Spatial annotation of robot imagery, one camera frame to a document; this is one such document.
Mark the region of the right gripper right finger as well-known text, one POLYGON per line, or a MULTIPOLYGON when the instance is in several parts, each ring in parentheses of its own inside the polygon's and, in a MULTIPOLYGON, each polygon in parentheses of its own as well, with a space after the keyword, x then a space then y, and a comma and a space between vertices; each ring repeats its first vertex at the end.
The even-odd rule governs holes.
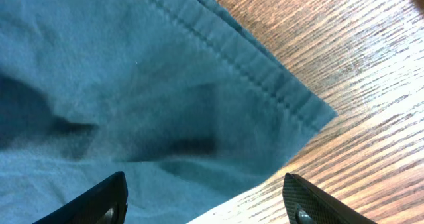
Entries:
POLYGON ((376 224, 298 174, 284 176, 282 197, 290 224, 376 224))

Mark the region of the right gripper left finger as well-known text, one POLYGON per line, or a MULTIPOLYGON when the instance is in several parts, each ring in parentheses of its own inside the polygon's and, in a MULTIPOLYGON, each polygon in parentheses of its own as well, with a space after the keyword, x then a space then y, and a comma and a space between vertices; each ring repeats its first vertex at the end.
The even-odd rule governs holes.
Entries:
POLYGON ((118 171, 34 224, 123 224, 127 199, 125 174, 118 171))

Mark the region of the dark blue shorts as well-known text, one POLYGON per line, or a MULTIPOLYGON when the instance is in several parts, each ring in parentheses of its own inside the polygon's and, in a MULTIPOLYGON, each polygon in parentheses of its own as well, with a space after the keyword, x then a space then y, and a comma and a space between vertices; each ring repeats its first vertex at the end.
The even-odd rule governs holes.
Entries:
POLYGON ((127 223, 187 223, 334 117, 215 0, 1 0, 2 223, 117 171, 127 223))

